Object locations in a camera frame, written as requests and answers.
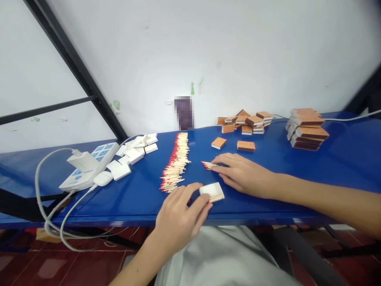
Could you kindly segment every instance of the blue table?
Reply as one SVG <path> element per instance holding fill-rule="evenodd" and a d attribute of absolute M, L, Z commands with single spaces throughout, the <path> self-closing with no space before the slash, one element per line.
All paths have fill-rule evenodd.
<path fill-rule="evenodd" d="M 347 112 L 324 114 L 324 118 L 351 118 Z M 311 209 L 264 200 L 239 193 L 225 185 L 212 171 L 206 171 L 200 161 L 210 162 L 220 153 L 231 152 L 253 160 L 273 172 L 286 173 L 315 182 L 381 192 L 381 121 L 360 119 L 352 122 L 326 122 L 323 126 L 331 135 L 320 150 L 294 149 L 286 138 L 286 119 L 273 120 L 263 135 L 241 135 L 240 131 L 222 134 L 221 127 L 189 131 L 189 160 L 183 174 L 184 184 L 204 185 L 220 182 L 225 199 L 214 203 L 206 225 L 262 224 L 326 224 L 330 218 Z M 159 190 L 160 177 L 168 164 L 177 132 L 158 134 L 159 150 L 147 154 L 133 165 L 133 172 L 89 194 L 67 221 L 68 226 L 154 226 L 155 219 L 167 194 Z M 211 147 L 216 137 L 227 139 L 222 150 Z M 237 151 L 237 140 L 254 141 L 254 153 Z M 92 151 L 96 146 L 111 142 L 99 141 L 70 145 L 80 151 Z M 37 164 L 49 152 L 59 147 L 43 148 L 0 155 L 0 187 L 21 195 L 34 197 L 34 174 Z M 61 193 L 58 186 L 74 170 L 66 162 L 70 151 L 62 151 L 48 159 L 40 175 L 41 194 Z M 71 205 L 84 193 L 82 191 Z M 69 208 L 54 219 L 62 221 Z M 0 228 L 40 227 L 0 214 Z"/>

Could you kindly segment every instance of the white cable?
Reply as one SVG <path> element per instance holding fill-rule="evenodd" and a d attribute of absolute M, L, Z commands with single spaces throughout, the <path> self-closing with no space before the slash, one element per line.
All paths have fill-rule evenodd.
<path fill-rule="evenodd" d="M 123 230 L 121 230 L 120 232 L 117 232 L 116 234 L 109 234 L 103 241 L 103 243 L 105 244 L 105 246 L 108 246 L 108 247 L 116 247 L 117 245 L 110 245 L 110 244 L 107 244 L 107 240 L 110 236 L 114 236 L 114 235 L 118 235 L 118 234 L 121 234 L 122 232 L 124 232 L 125 230 L 129 229 L 130 227 L 126 227 L 124 228 Z"/>
<path fill-rule="evenodd" d="M 360 119 L 360 118 L 364 118 L 364 117 L 367 117 L 367 116 L 371 116 L 373 114 L 377 114 L 377 113 L 380 113 L 381 112 L 381 109 L 380 110 L 377 110 L 377 111 L 374 111 L 374 112 L 371 112 L 371 113 L 368 113 L 368 114 L 364 114 L 364 115 L 361 115 L 361 116 L 357 116 L 357 117 L 354 117 L 354 118 L 349 118 L 349 119 L 337 119 L 337 118 L 323 118 L 325 121 L 352 121 L 352 120 L 356 120 L 356 119 Z"/>
<path fill-rule="evenodd" d="M 284 117 L 284 116 L 281 116 L 281 115 L 278 115 L 278 114 L 274 114 L 275 116 L 279 116 L 281 118 L 286 118 L 286 119 L 290 119 L 289 117 Z"/>
<path fill-rule="evenodd" d="M 86 251 L 91 251 L 91 250 L 94 250 L 96 249 L 96 247 L 94 248 L 91 248 L 91 249 L 77 249 L 77 248 L 74 248 L 73 246 L 71 246 L 67 241 L 66 241 L 66 238 L 64 236 L 64 226 L 65 226 L 65 223 L 66 223 L 66 220 L 67 218 L 69 217 L 69 215 L 71 214 L 71 212 L 75 209 L 75 207 L 83 200 L 84 197 L 87 196 L 88 193 L 92 192 L 94 190 L 93 188 L 89 189 L 72 207 L 71 209 L 67 212 L 65 218 L 63 219 L 62 221 L 62 224 L 61 224 L 61 228 L 60 228 L 60 238 L 62 240 L 62 242 L 71 250 L 73 251 L 77 251 L 77 252 L 86 252 Z"/>
<path fill-rule="evenodd" d="M 136 136 L 142 136 L 141 134 L 140 135 L 134 135 L 134 136 L 131 136 L 131 137 L 129 137 L 129 138 L 127 138 L 125 141 L 123 141 L 120 145 L 119 145 L 119 147 L 120 146 L 122 146 L 124 143 L 126 143 L 127 141 L 130 141 L 133 137 L 136 137 Z"/>
<path fill-rule="evenodd" d="M 50 220 L 50 218 L 46 215 L 45 213 L 45 210 L 44 210 L 44 207 L 42 205 L 42 201 L 41 201 L 41 195 L 40 195 L 40 184 L 39 184 L 39 181 L 38 181 L 38 178 L 40 176 L 40 170 L 41 170 L 41 166 L 42 164 L 47 160 L 47 158 L 49 158 L 51 155 L 53 155 L 54 153 L 57 153 L 59 151 L 64 151 L 64 150 L 71 150 L 73 151 L 74 149 L 71 149 L 71 148 L 62 148 L 62 149 L 58 149 L 58 150 L 55 150 L 51 153 L 49 153 L 48 155 L 46 155 L 42 160 L 41 162 L 38 164 L 37 166 L 37 169 L 36 169 L 36 174 L 35 174 L 35 189 L 36 189 L 36 199 L 37 199 L 37 204 L 38 204 L 38 208 L 40 209 L 40 212 L 41 212 L 41 215 L 42 217 L 45 219 L 45 222 L 48 223 L 49 226 L 51 226 L 52 228 L 54 228 L 55 230 L 59 231 L 60 228 L 57 227 L 55 224 L 53 224 Z M 64 200 L 62 202 L 60 202 L 60 206 L 64 203 L 65 200 L 67 200 L 69 198 L 69 196 L 67 196 L 66 198 L 64 198 Z M 77 236 L 77 235 L 74 235 L 74 234 L 71 234 L 71 233 L 68 233 L 68 232 L 63 232 L 65 235 L 69 236 L 69 237 L 73 237 L 73 238 L 76 238 L 76 239 L 88 239 L 88 238 L 98 238 L 98 237 L 105 237 L 104 234 L 101 234 L 101 236 Z M 56 234 L 54 234 L 53 232 L 49 232 L 49 235 L 50 234 L 53 234 L 53 237 L 57 237 Z"/>
<path fill-rule="evenodd" d="M 128 240 L 131 238 L 131 237 L 133 237 L 134 235 L 135 235 L 135 233 L 138 231 L 140 229 L 140 226 L 136 229 L 136 231 L 129 237 L 129 238 L 127 238 Z"/>

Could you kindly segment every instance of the right hand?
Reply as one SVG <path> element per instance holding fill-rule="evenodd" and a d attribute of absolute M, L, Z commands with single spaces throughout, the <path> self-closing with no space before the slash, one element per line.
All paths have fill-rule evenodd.
<path fill-rule="evenodd" d="M 209 194 L 199 196 L 190 207 L 187 206 L 191 195 L 200 187 L 202 184 L 193 183 L 175 188 L 159 211 L 155 229 L 148 238 L 156 241 L 170 255 L 183 249 L 198 235 L 213 206 L 208 203 Z"/>
<path fill-rule="evenodd" d="M 275 198 L 276 173 L 238 154 L 218 155 L 212 163 L 229 166 L 212 167 L 212 171 L 219 173 L 225 184 L 237 191 L 263 199 Z"/>

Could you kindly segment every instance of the floor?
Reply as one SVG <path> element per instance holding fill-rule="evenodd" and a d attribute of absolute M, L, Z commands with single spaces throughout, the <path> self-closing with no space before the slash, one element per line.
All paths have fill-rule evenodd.
<path fill-rule="evenodd" d="M 121 236 L 129 238 L 135 230 L 136 228 L 130 228 Z M 143 232 L 143 228 L 139 229 L 131 240 L 141 243 Z M 338 233 L 351 247 L 374 242 L 357 231 L 342 230 Z M 126 257 L 135 253 L 119 245 L 107 247 L 100 240 L 75 240 L 71 241 L 71 244 L 81 249 L 98 248 L 78 253 L 70 251 L 62 243 L 35 241 L 28 253 L 0 252 L 0 285 L 107 286 L 121 270 Z M 316 247 L 318 252 L 322 249 L 340 249 L 340 246 L 330 243 Z M 290 255 L 295 277 L 303 285 L 314 286 L 315 282 L 311 276 L 292 252 Z M 380 262 L 381 256 L 338 258 L 328 261 L 351 286 L 381 285 Z"/>

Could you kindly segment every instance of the power outlet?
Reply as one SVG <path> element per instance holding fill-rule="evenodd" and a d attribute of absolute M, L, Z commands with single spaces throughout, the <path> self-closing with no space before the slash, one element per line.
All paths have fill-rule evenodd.
<path fill-rule="evenodd" d="M 94 170 L 84 173 L 75 169 L 74 172 L 60 185 L 60 189 L 63 191 L 71 191 L 73 189 L 82 191 L 93 186 L 94 178 L 106 169 L 106 165 L 111 162 L 118 149 L 119 145 L 116 142 L 96 147 L 91 155 L 100 163 L 99 166 Z"/>

